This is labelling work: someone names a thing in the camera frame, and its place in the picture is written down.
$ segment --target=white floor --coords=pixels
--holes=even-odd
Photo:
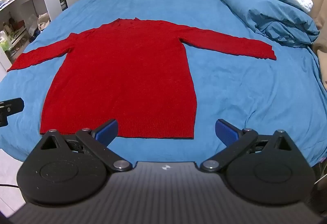
[[[0,184],[17,185],[16,175],[22,162],[0,149]],[[18,188],[0,186],[0,211],[7,217],[17,211],[25,201]]]

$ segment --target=blue gripper pad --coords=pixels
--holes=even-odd
[[[102,145],[108,146],[118,135],[118,122],[115,119],[111,119],[97,129],[94,129],[91,135]]]
[[[237,141],[240,136],[240,130],[231,124],[227,123],[223,119],[218,119],[215,125],[216,136],[225,144],[230,146],[232,143]]]

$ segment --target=silver bolt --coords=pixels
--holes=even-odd
[[[113,166],[117,169],[126,169],[128,168],[130,163],[126,160],[117,160],[113,163]]]
[[[219,162],[215,160],[206,160],[203,162],[203,166],[207,169],[216,169],[219,167]]]

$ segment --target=sweater sleeve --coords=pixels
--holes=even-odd
[[[19,55],[12,67],[8,69],[8,72],[11,70],[24,69],[32,65],[37,65],[71,52],[75,47],[76,36],[77,34],[71,33],[68,38],[64,40],[50,44],[49,46],[39,47],[35,50],[31,50],[30,52]]]
[[[177,25],[181,42],[207,50],[276,60],[272,46],[255,39],[233,37],[207,29]]]

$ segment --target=blue bed sheet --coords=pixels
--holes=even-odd
[[[197,95],[194,140],[116,138],[109,145],[111,150],[132,163],[200,163],[225,147],[215,135],[215,121],[223,118],[240,129],[250,127],[262,134],[286,130],[311,165],[326,156],[327,93],[319,79],[317,57],[308,49],[281,46],[254,33],[221,0],[80,0],[26,51],[62,40],[71,32],[135,17],[262,40],[273,46],[277,61],[186,45]],[[103,46],[90,48],[101,55]],[[24,111],[9,117],[9,125],[0,129],[0,148],[16,159],[24,160],[40,139],[43,102],[64,59],[11,71],[0,83],[0,100],[22,97],[25,101]]]

